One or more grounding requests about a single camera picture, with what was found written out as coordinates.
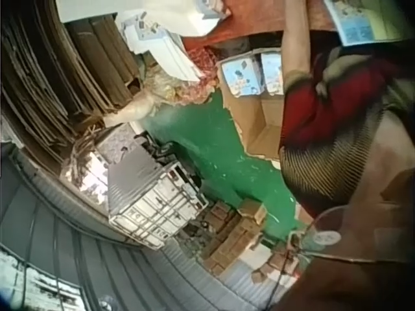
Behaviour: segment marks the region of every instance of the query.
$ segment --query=paper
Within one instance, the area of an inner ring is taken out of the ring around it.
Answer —
[[[413,30],[394,0],[324,0],[344,46],[403,41]]]

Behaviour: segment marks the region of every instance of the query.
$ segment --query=stacked boxes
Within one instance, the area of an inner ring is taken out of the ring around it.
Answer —
[[[217,202],[205,215],[204,221],[209,224],[214,233],[218,233],[229,221],[229,214],[232,214],[230,207],[223,202]]]
[[[256,241],[263,229],[267,214],[261,203],[245,200],[241,211],[243,214],[235,213],[203,251],[205,268],[217,277]]]

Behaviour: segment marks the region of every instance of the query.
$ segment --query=clutter of boxes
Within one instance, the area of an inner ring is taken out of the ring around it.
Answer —
[[[265,224],[267,210],[261,202],[246,199],[238,211],[218,202],[205,221],[216,235],[202,252],[203,265],[219,277],[241,254],[256,244]]]
[[[262,230],[265,226],[267,209],[261,202],[245,199],[238,210],[232,209],[224,202],[217,202],[203,217],[205,227],[212,234],[212,239],[203,248],[200,258],[205,269],[212,275],[220,277],[247,250],[255,252],[261,243]],[[277,243],[270,250],[269,258],[252,272],[254,284],[271,278],[275,271],[281,271],[285,262],[286,245]],[[285,274],[298,274],[298,259],[289,257],[285,265]]]

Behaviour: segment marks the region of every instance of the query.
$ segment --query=red fabric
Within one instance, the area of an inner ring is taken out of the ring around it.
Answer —
[[[281,146],[304,147],[332,138],[342,125],[354,120],[365,105],[372,103],[388,77],[398,73],[395,65],[382,59],[370,60],[351,70],[333,82],[327,99],[318,96],[317,81],[313,78],[298,82],[286,92]]]

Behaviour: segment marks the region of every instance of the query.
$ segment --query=wall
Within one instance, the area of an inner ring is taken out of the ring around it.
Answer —
[[[57,284],[80,288],[85,307],[93,311],[108,300],[116,301],[118,310],[148,311],[250,311],[266,304],[275,282],[252,284],[252,269],[243,262],[219,280],[188,259],[174,240],[159,252],[125,244],[125,237],[19,152],[2,147],[2,156],[0,246],[3,257],[19,259],[22,292],[28,275],[35,274],[25,275],[30,267]],[[62,292],[55,296],[64,300]],[[63,303],[58,308],[68,310]]]

